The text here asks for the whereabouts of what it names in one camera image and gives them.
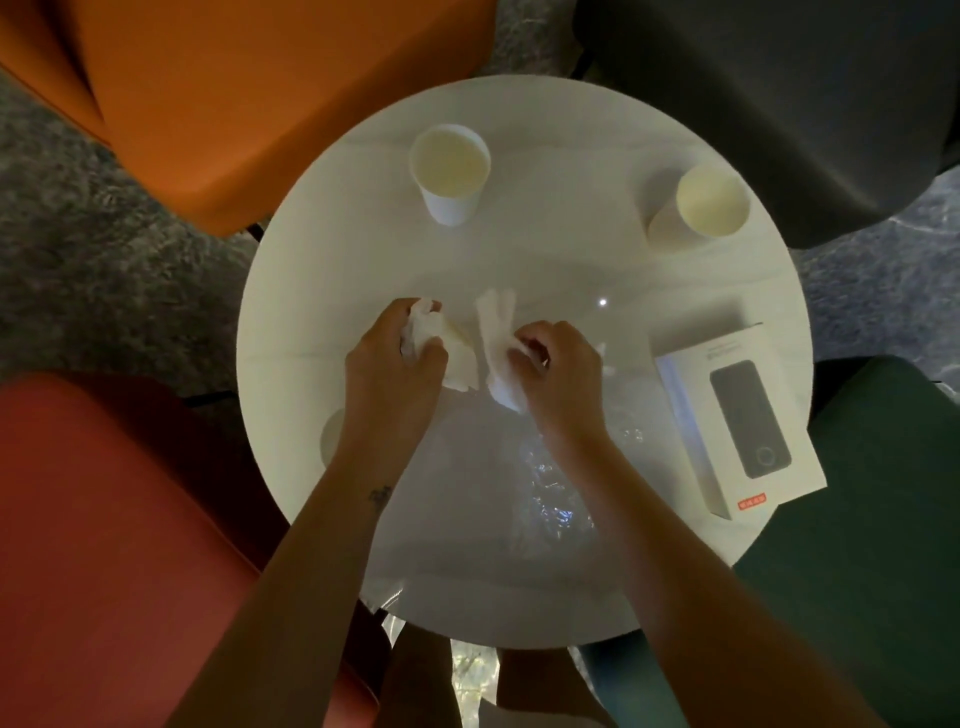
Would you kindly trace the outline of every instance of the white cup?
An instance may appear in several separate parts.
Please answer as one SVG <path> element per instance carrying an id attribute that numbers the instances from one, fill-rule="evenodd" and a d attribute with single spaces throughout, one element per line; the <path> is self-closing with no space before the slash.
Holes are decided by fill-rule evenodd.
<path id="1" fill-rule="evenodd" d="M 750 217 L 750 194 L 733 170 L 698 164 L 687 171 L 677 191 L 654 215 L 647 240 L 655 245 L 689 245 L 728 237 Z"/>
<path id="2" fill-rule="evenodd" d="M 459 124 L 423 132 L 410 150 L 410 174 L 441 225 L 463 225 L 476 212 L 487 178 L 490 150 L 480 134 Z"/>

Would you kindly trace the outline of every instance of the tattoo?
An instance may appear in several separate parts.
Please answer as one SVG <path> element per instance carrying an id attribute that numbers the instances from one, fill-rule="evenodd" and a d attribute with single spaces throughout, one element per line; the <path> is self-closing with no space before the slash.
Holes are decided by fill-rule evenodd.
<path id="1" fill-rule="evenodd" d="M 367 499 L 373 504 L 373 507 L 376 508 L 376 512 L 381 513 L 383 509 L 387 507 L 387 502 L 390 500 L 390 496 L 393 494 L 393 492 L 393 486 L 385 485 L 379 490 L 370 491 L 370 495 L 367 496 Z"/>

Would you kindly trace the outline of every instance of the marble floor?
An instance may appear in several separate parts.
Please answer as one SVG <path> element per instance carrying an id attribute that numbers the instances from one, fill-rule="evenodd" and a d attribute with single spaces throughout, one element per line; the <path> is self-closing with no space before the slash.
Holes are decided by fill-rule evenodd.
<path id="1" fill-rule="evenodd" d="M 574 0 L 502 0 L 483 73 L 567 75 Z M 44 368 L 235 387 L 236 315 L 256 242 L 170 214 L 105 149 L 0 76 L 0 381 Z M 867 230 L 797 252 L 818 359 L 895 353 L 960 389 L 960 169 Z M 206 413 L 243 438 L 234 404 Z M 496 679 L 458 644 L 465 724 Z"/>

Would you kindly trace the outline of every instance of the teal chair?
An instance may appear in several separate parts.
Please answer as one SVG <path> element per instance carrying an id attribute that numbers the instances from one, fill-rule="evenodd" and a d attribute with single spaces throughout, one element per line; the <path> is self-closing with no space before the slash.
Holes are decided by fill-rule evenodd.
<path id="1" fill-rule="evenodd" d="M 888 356 L 818 365 L 814 389 L 828 487 L 734 571 L 892 726 L 960 726 L 960 407 Z M 686 725 L 641 632 L 581 652 L 620 725 Z"/>

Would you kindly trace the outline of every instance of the person's leg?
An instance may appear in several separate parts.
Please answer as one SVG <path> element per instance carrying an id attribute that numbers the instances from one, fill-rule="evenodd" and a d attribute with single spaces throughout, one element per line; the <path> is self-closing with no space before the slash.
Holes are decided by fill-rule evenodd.
<path id="1" fill-rule="evenodd" d="M 403 625 L 380 691 L 376 728 L 460 728 L 450 640 Z"/>
<path id="2" fill-rule="evenodd" d="M 496 705 L 524 713 L 552 713 L 596 720 L 616 728 L 565 649 L 498 650 Z"/>

